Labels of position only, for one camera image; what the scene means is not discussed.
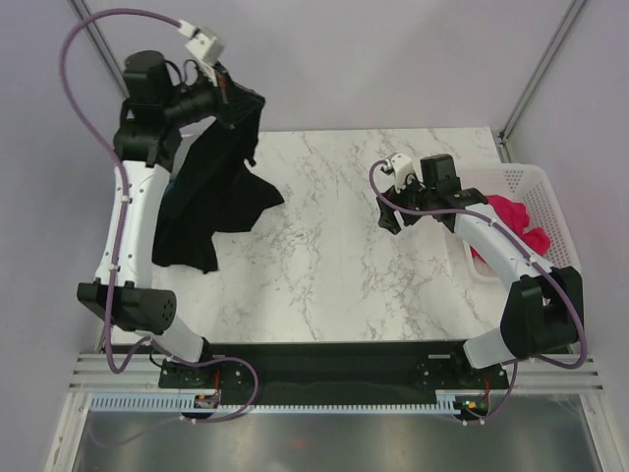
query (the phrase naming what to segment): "red cloth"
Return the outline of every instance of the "red cloth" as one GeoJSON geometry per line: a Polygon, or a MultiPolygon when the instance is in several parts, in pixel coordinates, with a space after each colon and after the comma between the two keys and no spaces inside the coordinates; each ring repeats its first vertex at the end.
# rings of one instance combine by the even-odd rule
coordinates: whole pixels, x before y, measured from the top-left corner
{"type": "MultiPolygon", "coordinates": [[[[489,195],[487,199],[489,200],[489,204],[495,209],[498,217],[504,221],[504,224],[517,234],[527,246],[540,256],[546,254],[548,249],[550,249],[550,238],[543,232],[543,229],[533,228],[527,233],[524,232],[531,223],[526,205],[516,204],[500,195],[489,195]]],[[[482,259],[474,248],[472,248],[472,256],[482,259]]]]}

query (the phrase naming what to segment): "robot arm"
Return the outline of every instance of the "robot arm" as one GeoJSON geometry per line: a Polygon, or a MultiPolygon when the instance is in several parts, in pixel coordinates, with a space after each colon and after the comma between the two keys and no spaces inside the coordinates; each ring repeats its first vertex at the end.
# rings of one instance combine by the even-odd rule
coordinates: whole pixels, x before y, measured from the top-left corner
{"type": "MultiPolygon", "coordinates": [[[[466,340],[460,353],[461,362],[468,368],[482,369],[576,342],[577,330],[565,304],[532,267],[531,261],[559,283],[583,321],[582,281],[577,270],[554,267],[507,228],[481,192],[462,190],[450,155],[424,158],[421,165],[424,183],[420,183],[408,156],[399,153],[389,156],[382,170],[393,175],[395,183],[384,195],[400,207],[432,211],[428,214],[479,252],[509,291],[500,327],[466,340]],[[467,211],[486,216],[490,223],[467,211]],[[492,227],[496,223],[518,241],[522,252],[492,227]]],[[[394,210],[380,199],[377,203],[380,207],[378,225],[397,234],[401,228],[394,210]]],[[[415,224],[420,216],[403,213],[402,219],[408,226],[415,224]]]]}
{"type": "Polygon", "coordinates": [[[220,39],[211,30],[186,22],[181,22],[180,32],[189,39],[187,48],[200,71],[194,84],[173,85],[167,62],[157,51],[142,51],[125,61],[129,98],[123,103],[114,148],[127,173],[129,195],[123,195],[122,177],[116,169],[114,206],[103,256],[94,282],[80,283],[77,295],[104,320],[107,282],[111,270],[117,270],[114,325],[154,338],[175,356],[197,362],[211,357],[208,342],[177,316],[177,299],[172,291],[152,288],[153,239],[161,200],[181,143],[180,128],[209,116],[233,128],[235,114],[227,99],[233,83],[218,63],[224,48],[220,39]],[[112,267],[122,205],[127,205],[127,216],[119,263],[112,267]]]}

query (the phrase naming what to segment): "white laundry basket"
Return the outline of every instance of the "white laundry basket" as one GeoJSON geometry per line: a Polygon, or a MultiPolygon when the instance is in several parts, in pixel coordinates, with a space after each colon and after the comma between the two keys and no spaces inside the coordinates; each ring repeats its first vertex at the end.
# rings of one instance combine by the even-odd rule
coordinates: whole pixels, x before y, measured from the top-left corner
{"type": "MultiPolygon", "coordinates": [[[[559,268],[573,266],[581,271],[559,202],[543,170],[524,164],[457,165],[456,170],[464,189],[475,187],[485,195],[500,195],[525,204],[531,218],[528,229],[542,228],[550,238],[550,249],[544,257],[559,268]]],[[[463,244],[474,278],[485,282],[499,281],[487,264],[472,257],[470,246],[463,244]]]]}

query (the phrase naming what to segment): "table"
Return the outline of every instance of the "table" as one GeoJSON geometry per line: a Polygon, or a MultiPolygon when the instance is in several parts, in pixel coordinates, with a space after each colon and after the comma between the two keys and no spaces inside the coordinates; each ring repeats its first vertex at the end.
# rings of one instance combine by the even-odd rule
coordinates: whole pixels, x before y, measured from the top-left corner
{"type": "MultiPolygon", "coordinates": [[[[394,151],[499,161],[488,128],[262,133],[254,172],[286,204],[250,233],[213,236],[220,271],[155,266],[153,286],[173,290],[179,316],[210,342],[455,339],[496,327],[506,291],[472,278],[456,236],[431,218],[397,236],[378,228],[368,170],[394,151]]],[[[113,340],[137,337],[116,328],[113,340]]]]}

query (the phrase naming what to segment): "perforated basket side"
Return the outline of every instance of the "perforated basket side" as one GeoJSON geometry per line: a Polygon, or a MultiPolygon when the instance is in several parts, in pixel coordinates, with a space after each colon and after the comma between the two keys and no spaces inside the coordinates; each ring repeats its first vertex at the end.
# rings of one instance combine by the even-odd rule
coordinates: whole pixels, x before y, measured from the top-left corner
{"type": "Polygon", "coordinates": [[[545,172],[526,164],[481,164],[457,168],[465,187],[486,195],[501,195],[527,206],[530,228],[540,227],[551,241],[546,257],[558,267],[581,270],[576,249],[559,202],[545,172]]]}

